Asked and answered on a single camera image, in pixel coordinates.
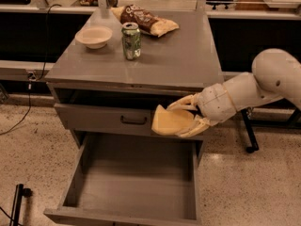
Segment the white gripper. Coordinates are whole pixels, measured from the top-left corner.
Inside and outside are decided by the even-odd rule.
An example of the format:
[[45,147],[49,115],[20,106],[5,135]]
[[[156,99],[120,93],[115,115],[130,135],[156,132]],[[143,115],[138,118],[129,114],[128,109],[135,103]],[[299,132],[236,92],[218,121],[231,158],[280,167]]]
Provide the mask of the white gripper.
[[195,116],[187,128],[177,133],[178,137],[193,137],[207,130],[210,123],[224,122],[236,114],[230,95],[222,84],[205,88],[199,95],[184,96],[170,104],[167,110],[197,110],[197,106],[204,118]]

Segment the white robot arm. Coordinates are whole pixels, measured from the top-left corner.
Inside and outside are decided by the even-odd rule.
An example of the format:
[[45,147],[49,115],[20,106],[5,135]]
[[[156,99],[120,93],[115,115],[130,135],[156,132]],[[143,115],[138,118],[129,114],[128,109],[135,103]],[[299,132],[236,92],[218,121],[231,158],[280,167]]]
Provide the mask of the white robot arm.
[[240,73],[200,93],[185,96],[167,109],[201,112],[192,125],[177,133],[179,137],[193,137],[245,108],[267,105],[282,98],[301,109],[301,64],[284,50],[267,49],[256,55],[250,73]]

